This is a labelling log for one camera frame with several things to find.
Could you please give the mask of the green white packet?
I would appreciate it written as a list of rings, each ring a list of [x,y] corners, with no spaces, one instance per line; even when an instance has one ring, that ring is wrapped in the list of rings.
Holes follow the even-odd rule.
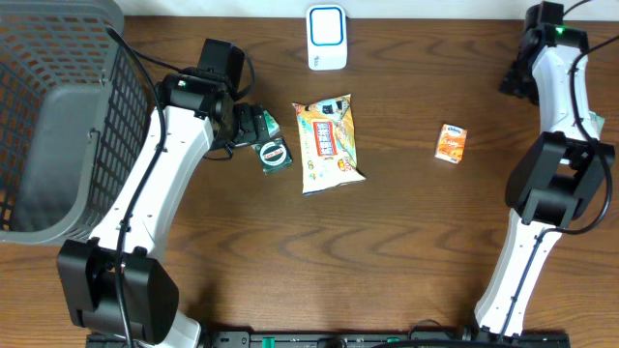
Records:
[[[269,136],[275,137],[280,132],[280,124],[267,110],[263,111],[263,116]]]

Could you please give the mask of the dark green round-label packet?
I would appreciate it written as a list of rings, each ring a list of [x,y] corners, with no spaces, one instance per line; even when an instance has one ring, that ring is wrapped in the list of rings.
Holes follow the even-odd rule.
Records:
[[[252,146],[265,175],[272,174],[293,164],[290,151],[282,137]]]

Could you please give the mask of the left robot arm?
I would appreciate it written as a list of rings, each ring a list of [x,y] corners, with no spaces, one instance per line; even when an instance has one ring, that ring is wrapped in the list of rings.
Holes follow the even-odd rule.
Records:
[[[197,347],[201,325],[179,308],[162,265],[171,222],[208,153],[269,137],[259,105],[239,86],[251,59],[234,43],[208,39],[194,68],[151,87],[156,107],[120,193],[85,242],[66,241],[57,270],[74,325],[122,347]]]

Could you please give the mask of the orange small packet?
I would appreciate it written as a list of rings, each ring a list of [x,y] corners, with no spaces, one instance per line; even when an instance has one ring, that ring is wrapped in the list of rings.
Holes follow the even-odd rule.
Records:
[[[462,160],[467,130],[444,124],[439,132],[434,156],[437,159],[458,164]]]

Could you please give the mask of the large yellow snack bag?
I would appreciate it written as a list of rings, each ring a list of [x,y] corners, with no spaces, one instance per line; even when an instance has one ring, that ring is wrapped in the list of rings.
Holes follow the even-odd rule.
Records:
[[[351,95],[292,106],[300,138],[303,195],[363,182],[366,177],[357,169]]]

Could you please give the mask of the light blue small packet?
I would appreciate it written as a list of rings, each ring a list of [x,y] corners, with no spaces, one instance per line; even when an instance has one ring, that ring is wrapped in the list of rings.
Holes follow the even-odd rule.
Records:
[[[589,112],[591,128],[594,130],[594,137],[600,139],[604,127],[605,118],[597,115],[594,111]]]

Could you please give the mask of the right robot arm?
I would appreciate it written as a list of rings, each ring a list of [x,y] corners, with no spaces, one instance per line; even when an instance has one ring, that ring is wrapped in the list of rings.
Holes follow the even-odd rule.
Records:
[[[567,12],[550,1],[527,10],[517,56],[499,86],[539,107],[540,134],[508,180],[506,241],[474,309],[478,328],[498,341],[519,341],[551,249],[564,235],[597,227],[613,193],[615,150],[600,140],[586,93],[595,48],[586,31],[565,24]]]

